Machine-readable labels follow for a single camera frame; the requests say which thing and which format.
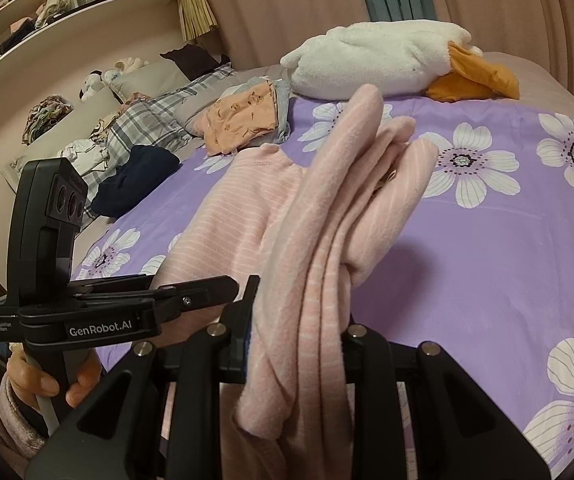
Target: navy blue clothing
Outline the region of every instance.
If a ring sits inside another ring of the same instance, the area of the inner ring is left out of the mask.
[[[138,144],[129,160],[98,186],[91,209],[100,216],[120,218],[180,167],[176,155],[159,146]]]

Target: human hand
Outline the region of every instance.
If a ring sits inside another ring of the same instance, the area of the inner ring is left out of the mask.
[[[12,388],[22,402],[31,406],[40,413],[36,395],[54,397],[58,395],[60,386],[58,381],[27,362],[27,355],[22,345],[14,347],[13,353],[7,361],[7,376]],[[87,360],[80,365],[76,373],[78,382],[72,384],[67,390],[67,403],[75,408],[89,394],[100,381],[102,365],[95,351],[89,352]]]

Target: pink fuzzy sleeve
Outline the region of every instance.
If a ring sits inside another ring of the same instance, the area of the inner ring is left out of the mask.
[[[0,456],[24,477],[28,461],[45,440],[24,420],[11,393],[5,375],[0,384]]]

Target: pink wall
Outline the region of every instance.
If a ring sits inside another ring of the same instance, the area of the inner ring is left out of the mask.
[[[123,57],[154,61],[183,46],[175,1],[141,9],[111,23],[82,30],[73,41],[29,66],[17,66],[0,87],[0,167],[22,151],[22,132],[33,105],[49,94],[74,104],[84,78]],[[0,174],[0,283],[6,284],[6,251],[14,192]]]

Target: metal screw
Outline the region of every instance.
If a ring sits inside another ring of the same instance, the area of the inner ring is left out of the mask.
[[[222,323],[211,323],[207,327],[207,333],[211,337],[218,337],[219,335],[223,335],[225,332],[227,332],[227,327]]]
[[[363,337],[367,333],[367,329],[363,325],[352,325],[347,329],[347,332],[352,337]]]
[[[440,345],[438,343],[434,343],[433,341],[425,341],[420,346],[420,349],[423,351],[423,354],[429,355],[431,357],[435,357],[441,352]]]
[[[151,354],[154,346],[149,341],[141,341],[133,346],[133,352],[138,357],[143,357],[145,355]]]

